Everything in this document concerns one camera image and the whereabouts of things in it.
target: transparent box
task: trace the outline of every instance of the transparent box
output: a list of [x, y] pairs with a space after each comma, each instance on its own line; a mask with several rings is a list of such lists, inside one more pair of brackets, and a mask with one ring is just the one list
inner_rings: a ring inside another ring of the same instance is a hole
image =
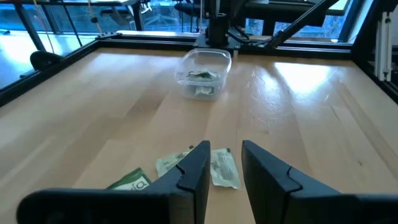
[[175, 80], [187, 98], [216, 100], [231, 69], [231, 54], [219, 49], [193, 49], [175, 70]]

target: green snack packet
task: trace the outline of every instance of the green snack packet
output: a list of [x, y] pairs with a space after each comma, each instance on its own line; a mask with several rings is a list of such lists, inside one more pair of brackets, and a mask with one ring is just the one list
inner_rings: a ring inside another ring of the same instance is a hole
[[142, 190], [149, 186], [150, 179], [145, 175], [144, 171], [139, 167], [131, 173], [125, 175], [119, 181], [107, 187], [113, 190]]

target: clear plastic container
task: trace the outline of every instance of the clear plastic container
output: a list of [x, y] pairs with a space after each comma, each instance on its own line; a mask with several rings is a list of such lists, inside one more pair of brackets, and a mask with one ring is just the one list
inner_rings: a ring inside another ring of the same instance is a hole
[[231, 64], [231, 54], [225, 50], [193, 49], [178, 65], [175, 80], [183, 96], [215, 100], [221, 95]]

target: black metal frame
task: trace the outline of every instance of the black metal frame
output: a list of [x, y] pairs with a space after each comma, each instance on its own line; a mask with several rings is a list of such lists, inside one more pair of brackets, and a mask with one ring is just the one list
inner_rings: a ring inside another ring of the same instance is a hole
[[352, 60], [372, 79], [387, 95], [398, 104], [398, 87], [390, 82], [382, 82], [374, 75], [374, 66], [369, 61], [374, 61], [374, 46], [376, 45], [377, 22], [385, 8], [385, 1], [374, 0], [366, 15], [361, 29], [358, 32], [352, 47]]
[[51, 8], [49, 8], [49, 6], [46, 6], [46, 5], [42, 5], [41, 7], [42, 7], [45, 17], [47, 18], [47, 21], [49, 22], [51, 31], [54, 34], [60, 34], [61, 29], [60, 29], [58, 23], [56, 22], [56, 18], [55, 18], [55, 14], [54, 14], [53, 10]]
[[276, 21], [264, 19], [262, 24], [262, 35], [274, 35]]
[[24, 6], [19, 2], [19, 3], [14, 3], [14, 7], [15, 7], [15, 10], [18, 13], [18, 16], [21, 19], [27, 33], [29, 34], [30, 38], [32, 39], [33, 44], [36, 46], [36, 49], [45, 51], [45, 47], [44, 47], [42, 41], [40, 40], [40, 37], [37, 34], [36, 29], [33, 26], [33, 23], [30, 20], [29, 15], [26, 12], [26, 9], [24, 8]]
[[62, 2], [63, 10], [64, 10], [65, 13], [67, 14], [69, 23], [70, 23], [70, 25], [72, 26], [73, 32], [75, 33], [76, 39], [77, 39], [77, 41], [79, 42], [80, 47], [82, 47], [83, 44], [81, 44], [81, 41], [80, 41], [80, 38], [79, 38], [79, 34], [77, 33], [77, 30], [76, 30], [75, 24], [74, 24], [73, 21], [72, 21], [72, 18], [70, 17], [70, 14], [69, 14], [69, 10], [68, 10], [68, 8], [67, 8], [67, 5], [65, 4], [65, 2], [64, 2], [63, 0], [61, 0], [61, 2]]
[[144, 19], [142, 18], [142, 14], [140, 11], [141, 4], [135, 3], [132, 6], [132, 12], [134, 14], [134, 23], [136, 25], [136, 30], [144, 30]]
[[338, 37], [338, 41], [342, 43], [347, 43], [349, 41], [348, 36], [354, 26], [354, 20], [358, 16], [362, 5], [364, 4], [363, 0], [352, 0], [351, 7], [348, 11], [346, 20], [344, 21], [343, 28], [341, 29], [340, 35]]
[[[373, 74], [373, 68], [368, 63], [368, 40], [376, 41], [376, 22], [381, 15], [383, 0], [374, 0], [365, 22], [353, 45], [341, 43], [314, 43], [285, 41], [274, 50], [261, 47], [242, 45], [239, 54], [275, 55], [283, 57], [322, 58], [337, 60], [352, 60], [374, 82], [379, 85], [396, 103], [398, 103], [398, 89], [390, 83], [380, 82]], [[56, 75], [61, 70], [77, 62], [84, 56], [98, 48], [127, 48], [127, 49], [152, 49], [152, 50], [181, 50], [189, 51], [197, 47], [197, 36], [155, 36], [155, 35], [115, 35], [108, 39], [97, 39], [92, 43], [72, 52], [60, 63], [56, 63], [41, 71], [34, 71], [30, 75], [0, 90], [0, 106], [12, 101], [18, 96], [29, 91], [46, 79]]]

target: metal bar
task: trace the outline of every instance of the metal bar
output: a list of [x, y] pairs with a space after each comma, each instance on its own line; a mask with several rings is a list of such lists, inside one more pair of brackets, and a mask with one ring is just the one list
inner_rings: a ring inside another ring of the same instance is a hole
[[[0, 1], [0, 4], [12, 4], [12, 2], [18, 2], [18, 4], [21, 3], [21, 1]], [[28, 0], [23, 1], [22, 3], [23, 4], [30, 4], [30, 5], [34, 4], [33, 1], [28, 1]], [[51, 0], [51, 1], [37, 1], [37, 4], [41, 5], [41, 6], [42, 5], [46, 5], [46, 6], [62, 6], [63, 5], [61, 1], [53, 1], [53, 0]], [[69, 0], [69, 1], [65, 2], [65, 5], [66, 6], [87, 6], [87, 2], [86, 1], [71, 1], [71, 0]], [[121, 2], [119, 2], [119, 1], [92, 2], [91, 5], [92, 6], [108, 6], [108, 7], [111, 7], [111, 6], [123, 6], [123, 4]]]
[[39, 35], [37, 34], [37, 31], [35, 27], [33, 26], [32, 21], [29, 18], [29, 15], [27, 14], [25, 8], [21, 3], [14, 3], [15, 10], [18, 13], [19, 18], [21, 19], [27, 33], [29, 34], [30, 38], [33, 41], [33, 44], [36, 46], [37, 50], [45, 50], [45, 47], [42, 43], [42, 40], [40, 39]]
[[359, 14], [364, 1], [362, 0], [352, 0], [353, 3], [348, 11], [346, 20], [344, 21], [343, 28], [341, 29], [340, 35], [338, 37], [339, 42], [348, 42], [348, 36], [354, 26], [354, 20]]
[[161, 37], [194, 37], [198, 38], [200, 34], [196, 33], [181, 33], [181, 32], [167, 32], [167, 31], [136, 31], [136, 30], [118, 30], [116, 31], [117, 33], [123, 34], [122, 37], [131, 37], [133, 38], [134, 36], [140, 35], [140, 36], [146, 36], [146, 37], [153, 37], [153, 36], [161, 36]]
[[[134, 13], [132, 12], [132, 7], [130, 6], [130, 5], [127, 5], [127, 6], [124, 6], [126, 9], [127, 9], [127, 12], [130, 14], [130, 16], [132, 17], [132, 18], [134, 18], [134, 26], [136, 27], [136, 29], [137, 29], [137, 26], [135, 25], [135, 17], [134, 17]], [[131, 21], [129, 21], [129, 31], [133, 31], [133, 28], [132, 28], [132, 22]]]
[[35, 86], [56, 75], [58, 72], [67, 68], [73, 63], [79, 61], [97, 48], [98, 42], [94, 40], [92, 43], [73, 51], [71, 54], [63, 58], [60, 63], [52, 65], [51, 67], [42, 71], [34, 71], [30, 74], [27, 74], [24, 78], [14, 82], [13, 84], [6, 86], [0, 91], [0, 106], [7, 104], [18, 96], [21, 96], [27, 91], [33, 89]]
[[384, 0], [374, 0], [353, 44], [353, 58], [367, 60], [376, 44], [377, 23], [381, 18]]
[[144, 40], [144, 41], [167, 41], [195, 43], [196, 37], [167, 37], [167, 36], [144, 36], [144, 35], [119, 35], [111, 38], [112, 40]]
[[306, 13], [296, 19], [290, 26], [284, 31], [279, 31], [278, 34], [273, 36], [271, 41], [268, 43], [269, 48], [275, 48], [287, 39], [291, 38], [295, 33], [305, 27], [311, 20], [319, 18], [320, 14], [323, 14], [328, 10], [329, 7], [334, 5], [338, 0], [322, 0], [318, 4], [311, 7]]
[[376, 47], [374, 49], [374, 58], [372, 58], [371, 60], [374, 60], [374, 75], [378, 76], [379, 71], [381, 69], [381, 64], [380, 64], [380, 56], [381, 56], [381, 25], [382, 22], [379, 21], [377, 23], [377, 34], [376, 34]]
[[48, 6], [44, 6], [44, 5], [41, 7], [42, 7], [45, 17], [47, 18], [47, 21], [50, 24], [50, 28], [51, 28], [52, 32], [54, 34], [60, 34], [61, 33], [60, 27], [58, 26], [57, 20], [54, 16], [53, 11], [51, 10], [51, 8], [49, 8]]
[[180, 18], [181, 18], [181, 32], [184, 32], [184, 13], [180, 11]]
[[382, 82], [374, 75], [373, 66], [369, 62], [354, 58], [355, 64], [379, 86], [395, 103], [398, 104], [398, 89], [393, 83]]
[[392, 13], [393, 12], [387, 12], [387, 19], [385, 20], [385, 23], [387, 25], [387, 42], [386, 42], [386, 57], [387, 57], [387, 64], [386, 64], [386, 71], [387, 72], [387, 77], [386, 80], [388, 82], [391, 82], [391, 72], [392, 72]]
[[75, 25], [73, 24], [72, 18], [71, 18], [70, 15], [69, 15], [69, 11], [68, 11], [68, 9], [67, 9], [67, 6], [66, 6], [65, 4], [63, 4], [62, 6], [63, 6], [63, 9], [65, 10], [65, 13], [66, 13], [67, 16], [68, 16], [68, 20], [69, 20], [69, 22], [70, 22], [70, 25], [72, 26], [72, 29], [73, 29], [73, 31], [74, 31], [74, 33], [75, 33], [75, 35], [76, 35], [77, 41], [79, 42], [80, 47], [81, 47], [81, 46], [83, 46], [83, 44], [81, 44], [81, 41], [80, 41], [80, 38], [79, 38], [79, 34], [77, 33], [76, 27], [75, 27]]
[[274, 35], [276, 21], [265, 19], [262, 25], [262, 35]]
[[200, 29], [199, 29], [199, 27], [200, 27], [200, 26], [199, 26], [199, 20], [200, 20], [200, 19], [197, 17], [196, 20], [197, 20], [197, 33], [199, 33], [199, 31], [200, 31]]
[[269, 55], [281, 57], [320, 58], [332, 60], [350, 60], [351, 51], [341, 49], [314, 49], [308, 47], [283, 47], [264, 50], [262, 47], [241, 46], [239, 54]]
[[351, 50], [352, 44], [341, 43], [321, 43], [321, 42], [304, 42], [298, 40], [286, 40], [280, 45], [281, 47], [309, 47], [316, 49], [341, 49]]
[[176, 41], [147, 41], [147, 40], [99, 40], [98, 47], [127, 48], [127, 49], [151, 49], [151, 50], [181, 50], [187, 51], [193, 48], [193, 42]]
[[139, 2], [132, 5], [132, 13], [134, 14], [134, 23], [136, 24], [136, 30], [145, 29], [140, 8], [141, 4]]
[[192, 25], [193, 25], [193, 15], [191, 14], [191, 26], [189, 32], [192, 32]]

